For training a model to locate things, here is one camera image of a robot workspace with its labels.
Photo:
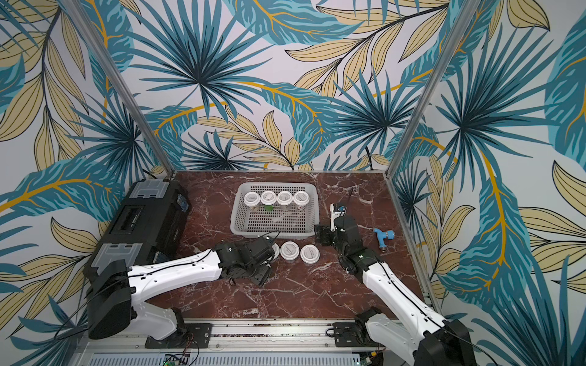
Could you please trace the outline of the white lidded yogurt cup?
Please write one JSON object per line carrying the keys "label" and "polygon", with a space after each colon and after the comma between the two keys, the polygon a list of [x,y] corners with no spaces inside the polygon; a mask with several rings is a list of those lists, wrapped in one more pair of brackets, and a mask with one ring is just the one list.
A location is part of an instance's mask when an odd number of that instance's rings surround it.
{"label": "white lidded yogurt cup", "polygon": [[293,196],[293,201],[298,210],[305,210],[310,202],[310,195],[308,192],[296,192]]}
{"label": "white lidded yogurt cup", "polygon": [[273,211],[277,203],[277,194],[273,191],[264,191],[260,195],[260,202],[265,211]]}
{"label": "white lidded yogurt cup", "polygon": [[277,203],[282,207],[288,207],[294,201],[294,195],[289,191],[281,191],[277,194]]}
{"label": "white lidded yogurt cup", "polygon": [[288,241],[281,245],[279,254],[285,261],[291,262],[299,257],[300,251],[301,250],[297,243]]}
{"label": "white lidded yogurt cup", "polygon": [[261,204],[261,197],[256,192],[247,192],[244,195],[244,204],[250,209],[257,209]]}
{"label": "white lidded yogurt cup", "polygon": [[305,245],[300,250],[300,257],[307,265],[314,265],[320,259],[320,250],[315,245]]}
{"label": "white lidded yogurt cup", "polygon": [[279,245],[277,243],[274,243],[272,245],[272,249],[273,249],[273,260],[275,260],[279,257],[279,253],[280,253]]}

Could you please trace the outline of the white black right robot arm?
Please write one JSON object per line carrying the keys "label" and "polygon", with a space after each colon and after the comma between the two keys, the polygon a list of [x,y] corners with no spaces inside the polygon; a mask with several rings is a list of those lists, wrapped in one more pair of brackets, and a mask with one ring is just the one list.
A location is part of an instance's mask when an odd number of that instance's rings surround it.
{"label": "white black right robot arm", "polygon": [[476,365],[468,332],[427,306],[393,273],[387,262],[364,246],[354,219],[343,215],[327,227],[314,227],[316,243],[332,246],[349,274],[376,294],[401,321],[398,326],[372,308],[356,316],[361,337],[378,343],[408,365]]}

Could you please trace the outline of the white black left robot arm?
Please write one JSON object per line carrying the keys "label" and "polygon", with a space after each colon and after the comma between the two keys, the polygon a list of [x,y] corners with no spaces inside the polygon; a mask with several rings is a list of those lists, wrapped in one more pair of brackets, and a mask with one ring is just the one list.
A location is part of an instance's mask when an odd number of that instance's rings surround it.
{"label": "white black left robot arm", "polygon": [[106,339],[119,333],[147,336],[167,348],[189,341],[181,312],[150,304],[160,294],[202,282],[244,278],[263,286],[276,253],[265,235],[249,243],[222,242],[204,252],[154,265],[126,266],[122,260],[105,268],[87,292],[88,336]]}

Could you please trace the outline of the white plastic perforated basket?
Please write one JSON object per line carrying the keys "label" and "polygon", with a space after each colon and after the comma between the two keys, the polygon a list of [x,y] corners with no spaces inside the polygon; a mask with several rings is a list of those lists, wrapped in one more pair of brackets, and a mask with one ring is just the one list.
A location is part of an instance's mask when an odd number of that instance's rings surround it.
{"label": "white plastic perforated basket", "polygon": [[[245,203],[245,195],[255,192],[262,195],[271,191],[276,194],[287,191],[291,194],[304,192],[308,195],[308,205],[298,209],[295,204],[287,208],[273,204],[271,210],[263,204],[251,208]],[[230,217],[230,230],[233,234],[255,238],[264,233],[278,234],[280,239],[306,239],[314,236],[314,226],[319,223],[319,200],[317,189],[312,184],[294,182],[249,182],[237,190]]]}

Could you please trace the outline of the blue plastic faucet toy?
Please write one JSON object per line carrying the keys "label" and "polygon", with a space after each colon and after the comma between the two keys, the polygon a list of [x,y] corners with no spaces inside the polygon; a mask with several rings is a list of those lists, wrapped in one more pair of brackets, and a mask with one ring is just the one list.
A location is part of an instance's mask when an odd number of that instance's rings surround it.
{"label": "blue plastic faucet toy", "polygon": [[385,244],[386,240],[395,239],[395,232],[393,230],[380,230],[378,228],[373,229],[373,233],[376,235],[378,241],[378,248],[384,253],[388,250]]}

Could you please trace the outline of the black plastic toolbox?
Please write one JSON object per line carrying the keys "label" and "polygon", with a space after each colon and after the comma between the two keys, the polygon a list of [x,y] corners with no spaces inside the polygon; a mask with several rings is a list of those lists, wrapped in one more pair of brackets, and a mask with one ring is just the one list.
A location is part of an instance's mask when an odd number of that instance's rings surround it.
{"label": "black plastic toolbox", "polygon": [[84,276],[93,283],[117,260],[131,267],[175,259],[191,207],[188,191],[176,180],[132,184],[85,265]]}

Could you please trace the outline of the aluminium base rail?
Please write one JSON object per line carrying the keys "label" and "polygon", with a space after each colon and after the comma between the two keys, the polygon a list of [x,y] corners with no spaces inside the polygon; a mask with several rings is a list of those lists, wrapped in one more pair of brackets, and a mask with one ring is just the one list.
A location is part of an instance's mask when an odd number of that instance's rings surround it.
{"label": "aluminium base rail", "polygon": [[361,346],[351,319],[189,319],[197,338],[150,349],[143,335],[84,336],[71,365],[406,365],[406,342]]}

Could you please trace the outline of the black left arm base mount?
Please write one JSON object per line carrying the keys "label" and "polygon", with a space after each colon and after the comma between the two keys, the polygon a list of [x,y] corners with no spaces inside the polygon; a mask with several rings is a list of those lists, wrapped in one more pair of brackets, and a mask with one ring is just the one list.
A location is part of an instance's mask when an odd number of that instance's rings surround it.
{"label": "black left arm base mount", "polygon": [[207,349],[212,335],[211,323],[187,323],[174,334],[163,340],[155,340],[148,336],[146,349]]}

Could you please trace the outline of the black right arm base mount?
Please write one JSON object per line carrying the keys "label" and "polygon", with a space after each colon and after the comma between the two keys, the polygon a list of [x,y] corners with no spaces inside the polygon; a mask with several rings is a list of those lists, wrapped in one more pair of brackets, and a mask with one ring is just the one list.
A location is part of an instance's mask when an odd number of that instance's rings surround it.
{"label": "black right arm base mount", "polygon": [[333,323],[325,334],[334,340],[337,348],[379,347],[378,343],[370,339],[366,330],[354,321]]}

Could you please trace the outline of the right aluminium frame post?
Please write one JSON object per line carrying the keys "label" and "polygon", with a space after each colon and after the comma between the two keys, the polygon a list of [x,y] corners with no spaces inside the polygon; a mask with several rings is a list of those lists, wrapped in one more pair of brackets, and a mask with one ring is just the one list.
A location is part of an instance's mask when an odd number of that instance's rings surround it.
{"label": "right aluminium frame post", "polygon": [[456,53],[459,41],[465,35],[467,27],[471,23],[479,3],[479,0],[470,0],[465,1],[462,4],[462,10],[450,30],[450,33],[448,33],[447,43],[443,48],[443,51],[438,55],[436,64],[431,70],[430,77],[422,91],[421,97],[419,98],[411,118],[404,129],[401,140],[395,149],[393,159],[390,161],[389,167],[385,173],[387,180],[391,181],[395,173],[398,172],[401,160],[409,148],[409,144],[414,137],[421,118],[424,116],[425,108],[427,107],[435,88],[439,85],[445,71],[447,70],[451,59]]}

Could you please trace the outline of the aluminium frame post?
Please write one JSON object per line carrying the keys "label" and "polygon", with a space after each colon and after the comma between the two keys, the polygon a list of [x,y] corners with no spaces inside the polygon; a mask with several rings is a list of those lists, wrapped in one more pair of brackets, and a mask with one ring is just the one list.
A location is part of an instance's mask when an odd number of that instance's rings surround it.
{"label": "aluminium frame post", "polygon": [[144,140],[149,143],[158,162],[163,166],[166,175],[172,178],[175,175],[173,165],[170,163],[163,148],[157,141],[157,138],[155,137],[153,130],[150,128],[140,106],[136,102],[131,90],[125,83],[122,74],[105,47],[105,41],[100,40],[99,32],[90,24],[90,17],[82,8],[81,1],[64,0],[62,1],[62,4],[64,10],[72,18],[73,24],[85,39],[89,49],[94,53],[97,61],[103,68],[105,76],[110,79],[113,89],[117,92],[119,98],[127,107],[129,114],[142,132]]}
{"label": "aluminium frame post", "polygon": [[459,41],[465,35],[467,27],[471,23],[479,3],[479,0],[470,0],[465,1],[462,4],[462,10],[450,30],[450,33],[448,33],[447,43],[443,48],[443,51],[438,55],[436,64],[431,70],[430,77],[422,91],[421,97],[419,98],[411,118],[404,129],[401,140],[395,149],[393,159],[390,161],[389,167],[385,173],[387,180],[391,181],[395,173],[398,172],[401,160],[409,148],[409,144],[414,137],[421,118],[424,116],[425,108],[427,107],[435,88],[439,85],[445,71],[447,70],[451,59],[456,53]]}

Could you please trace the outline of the left aluminium frame post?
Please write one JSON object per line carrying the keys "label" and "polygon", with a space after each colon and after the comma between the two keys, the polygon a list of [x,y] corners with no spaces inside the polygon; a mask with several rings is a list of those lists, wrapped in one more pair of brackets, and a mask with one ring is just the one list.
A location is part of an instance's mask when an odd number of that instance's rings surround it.
{"label": "left aluminium frame post", "polygon": [[103,68],[105,76],[110,79],[113,89],[117,92],[119,98],[127,107],[129,114],[142,132],[144,140],[149,143],[158,162],[163,166],[166,175],[172,178],[175,175],[173,165],[170,163],[163,148],[157,141],[157,138],[155,137],[153,130],[150,128],[140,106],[136,102],[131,90],[125,83],[122,74],[105,47],[105,41],[100,40],[99,32],[90,24],[90,17],[82,8],[81,1],[64,0],[62,1],[62,4],[64,10],[72,18],[73,24],[85,39],[89,49],[94,53],[97,61]]}

